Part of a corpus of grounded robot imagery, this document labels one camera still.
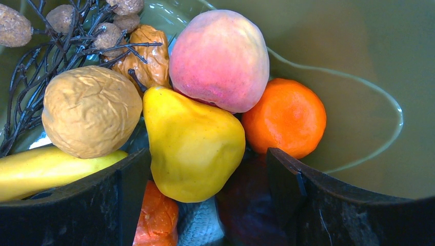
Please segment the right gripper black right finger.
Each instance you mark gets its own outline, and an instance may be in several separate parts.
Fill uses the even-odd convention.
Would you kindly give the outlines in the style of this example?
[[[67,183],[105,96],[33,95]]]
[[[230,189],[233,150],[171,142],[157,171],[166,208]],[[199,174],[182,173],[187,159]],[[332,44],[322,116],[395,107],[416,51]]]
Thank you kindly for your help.
[[[266,157],[271,197],[290,245],[434,245],[434,198],[367,191],[278,148]]]

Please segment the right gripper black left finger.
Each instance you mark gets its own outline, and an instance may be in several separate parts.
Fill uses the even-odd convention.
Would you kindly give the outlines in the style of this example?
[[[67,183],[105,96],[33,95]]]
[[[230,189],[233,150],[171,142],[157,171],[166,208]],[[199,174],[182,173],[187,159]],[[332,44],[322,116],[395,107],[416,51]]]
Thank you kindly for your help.
[[[1,204],[1,245],[132,245],[151,155],[141,149],[39,199]]]

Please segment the yellow toy lemon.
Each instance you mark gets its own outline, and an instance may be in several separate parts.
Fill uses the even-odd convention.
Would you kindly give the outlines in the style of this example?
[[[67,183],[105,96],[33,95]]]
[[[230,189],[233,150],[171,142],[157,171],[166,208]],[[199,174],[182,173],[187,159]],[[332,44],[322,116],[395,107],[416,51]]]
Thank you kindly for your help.
[[[155,86],[144,90],[143,116],[157,188],[176,201],[219,192],[241,163],[245,132],[231,113]]]

